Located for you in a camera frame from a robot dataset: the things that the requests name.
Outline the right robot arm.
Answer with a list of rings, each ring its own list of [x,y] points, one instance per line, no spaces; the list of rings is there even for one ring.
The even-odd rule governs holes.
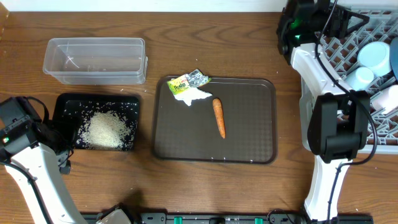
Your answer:
[[[356,161],[366,144],[368,128],[376,130],[370,97],[355,91],[331,66],[320,45],[322,37],[344,38],[369,22],[369,17],[336,1],[288,1],[276,30],[278,49],[301,76],[315,101],[308,122],[302,122],[315,156],[312,182],[303,203],[302,223],[373,223],[370,215],[340,215],[338,197],[349,167],[369,162],[376,153]]]

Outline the white plastic cup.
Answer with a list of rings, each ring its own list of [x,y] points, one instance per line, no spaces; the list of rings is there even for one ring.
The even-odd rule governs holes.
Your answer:
[[[382,91],[372,102],[375,110],[384,110],[382,114],[388,114],[397,108],[397,85],[392,85]]]

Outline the light blue cup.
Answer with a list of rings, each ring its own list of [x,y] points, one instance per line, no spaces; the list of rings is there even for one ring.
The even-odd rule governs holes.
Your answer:
[[[367,67],[358,67],[346,76],[345,82],[354,90],[366,90],[373,82],[375,76]]]

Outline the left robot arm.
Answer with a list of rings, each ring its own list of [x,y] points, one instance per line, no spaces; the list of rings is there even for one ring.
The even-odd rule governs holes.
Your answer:
[[[85,223],[62,179],[70,169],[71,144],[40,117],[33,97],[10,97],[1,103],[1,165],[19,186],[35,223]]]

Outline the light blue bowl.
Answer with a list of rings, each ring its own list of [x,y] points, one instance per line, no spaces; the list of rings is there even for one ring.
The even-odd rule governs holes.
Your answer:
[[[371,42],[365,45],[357,56],[360,66],[370,69],[375,77],[382,77],[392,71],[390,45],[384,42]]]

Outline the dark blue plate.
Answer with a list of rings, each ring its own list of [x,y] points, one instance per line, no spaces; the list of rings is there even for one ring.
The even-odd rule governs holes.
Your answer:
[[[390,44],[390,64],[396,80],[398,80],[398,37]]]

